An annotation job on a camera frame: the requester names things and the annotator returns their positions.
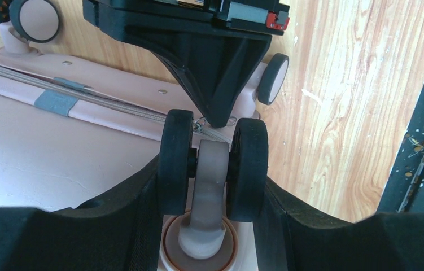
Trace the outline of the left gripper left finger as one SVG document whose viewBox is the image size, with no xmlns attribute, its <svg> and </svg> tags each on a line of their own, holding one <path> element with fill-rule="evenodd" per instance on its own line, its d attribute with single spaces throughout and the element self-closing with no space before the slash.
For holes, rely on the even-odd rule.
<svg viewBox="0 0 424 271">
<path fill-rule="evenodd" d="M 156 270 L 157 165 L 77 208 L 0 208 L 0 270 Z"/>
</svg>

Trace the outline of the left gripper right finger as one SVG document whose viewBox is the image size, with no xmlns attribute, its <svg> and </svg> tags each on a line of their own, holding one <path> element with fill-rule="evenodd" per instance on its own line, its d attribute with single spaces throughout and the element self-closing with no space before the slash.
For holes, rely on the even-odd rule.
<svg viewBox="0 0 424 271">
<path fill-rule="evenodd" d="M 424 213 L 350 223 L 267 179 L 253 229 L 260 270 L 424 270 Z"/>
</svg>

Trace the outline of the pink suitcase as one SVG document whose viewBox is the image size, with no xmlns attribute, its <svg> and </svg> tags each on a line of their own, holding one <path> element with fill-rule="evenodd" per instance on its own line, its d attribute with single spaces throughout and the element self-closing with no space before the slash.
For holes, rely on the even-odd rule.
<svg viewBox="0 0 424 271">
<path fill-rule="evenodd" d="M 77 208 L 158 159 L 156 270 L 256 270 L 252 220 L 272 104 L 290 59 L 263 59 L 214 128 L 176 82 L 30 45 L 62 26 L 51 1 L 0 1 L 0 208 Z"/>
</svg>

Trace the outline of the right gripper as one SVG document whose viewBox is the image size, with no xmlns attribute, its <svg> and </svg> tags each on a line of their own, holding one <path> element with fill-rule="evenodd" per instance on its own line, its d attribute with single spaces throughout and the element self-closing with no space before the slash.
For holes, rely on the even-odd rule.
<svg viewBox="0 0 424 271">
<path fill-rule="evenodd" d="M 113 38 L 151 51 L 202 116 L 223 128 L 239 93 L 287 30 L 280 1 L 83 1 L 84 19 Z"/>
</svg>

